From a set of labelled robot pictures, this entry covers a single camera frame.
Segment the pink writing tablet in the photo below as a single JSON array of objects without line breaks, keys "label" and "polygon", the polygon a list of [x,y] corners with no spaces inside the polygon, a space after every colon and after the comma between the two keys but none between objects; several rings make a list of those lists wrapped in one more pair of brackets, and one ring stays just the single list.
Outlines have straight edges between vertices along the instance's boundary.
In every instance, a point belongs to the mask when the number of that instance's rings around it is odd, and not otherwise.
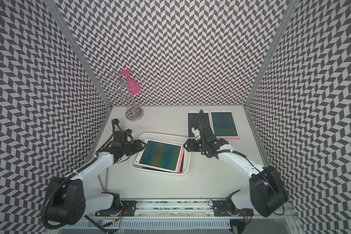
[{"label": "pink writing tablet", "polygon": [[[209,110],[203,110],[203,125],[209,124],[212,126],[211,122],[211,115]],[[186,117],[187,117],[187,137],[188,138],[194,138],[195,135],[192,131],[192,128],[198,127],[199,126],[199,111],[187,111],[186,112]]]},{"label": "pink writing tablet", "polygon": [[210,110],[210,117],[212,130],[217,138],[240,139],[232,110]]},{"label": "pink writing tablet", "polygon": [[139,152],[134,165],[167,173],[179,173],[184,156],[181,144],[146,138],[145,148]]}]

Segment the white plastic storage box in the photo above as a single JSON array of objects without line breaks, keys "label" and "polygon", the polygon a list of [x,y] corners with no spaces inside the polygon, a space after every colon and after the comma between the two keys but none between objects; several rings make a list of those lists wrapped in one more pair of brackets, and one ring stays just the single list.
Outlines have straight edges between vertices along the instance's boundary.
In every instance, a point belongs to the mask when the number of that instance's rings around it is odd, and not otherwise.
[{"label": "white plastic storage box", "polygon": [[[183,137],[183,136],[181,137],[181,136],[158,134],[158,133],[144,133],[144,134],[140,135],[140,137],[139,137],[139,139],[142,141],[144,141],[146,138],[166,141],[166,142],[170,142],[170,143],[177,143],[177,144],[181,144],[181,145],[183,145],[186,142],[186,140],[188,140],[188,138]],[[150,171],[150,172],[155,172],[155,173],[160,173],[160,174],[177,175],[177,176],[180,175],[181,176],[181,175],[184,175],[189,169],[191,153],[187,152],[186,150],[184,151],[181,170],[179,173],[167,173],[167,172],[163,172],[163,171],[159,171],[159,170],[154,170],[154,169],[149,169],[149,168],[144,168],[144,167],[143,168],[137,167],[134,165],[134,160],[135,160],[137,155],[138,155],[138,153],[135,154],[134,156],[132,156],[132,158],[130,159],[130,166],[135,168],[135,169],[142,170],[142,171]]]}]

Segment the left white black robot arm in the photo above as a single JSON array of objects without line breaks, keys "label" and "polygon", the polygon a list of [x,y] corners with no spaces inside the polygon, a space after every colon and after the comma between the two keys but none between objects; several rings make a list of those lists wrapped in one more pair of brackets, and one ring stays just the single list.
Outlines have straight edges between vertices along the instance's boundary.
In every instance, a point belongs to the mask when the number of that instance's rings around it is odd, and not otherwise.
[{"label": "left white black robot arm", "polygon": [[118,119],[111,123],[111,136],[90,161],[65,177],[56,176],[49,181],[41,210],[45,228],[54,230],[73,225],[95,212],[122,214],[123,205],[118,193],[102,192],[87,197],[84,190],[102,171],[121,162],[123,156],[130,157],[146,147],[144,141],[133,138],[132,130],[121,129]]}]

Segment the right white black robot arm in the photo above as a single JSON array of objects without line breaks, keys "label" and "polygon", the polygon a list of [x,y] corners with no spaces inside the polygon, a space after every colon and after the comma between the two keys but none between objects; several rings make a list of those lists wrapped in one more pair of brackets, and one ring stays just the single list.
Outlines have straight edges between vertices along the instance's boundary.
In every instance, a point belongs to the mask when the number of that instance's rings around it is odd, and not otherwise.
[{"label": "right white black robot arm", "polygon": [[217,138],[208,124],[194,126],[192,132],[195,138],[184,143],[186,151],[200,152],[209,159],[223,161],[248,181],[248,192],[244,193],[238,189],[226,197],[226,206],[230,214],[238,215],[244,209],[252,209],[263,217],[269,217],[278,208],[284,208],[289,195],[275,167],[265,167],[249,160],[227,140]]}]

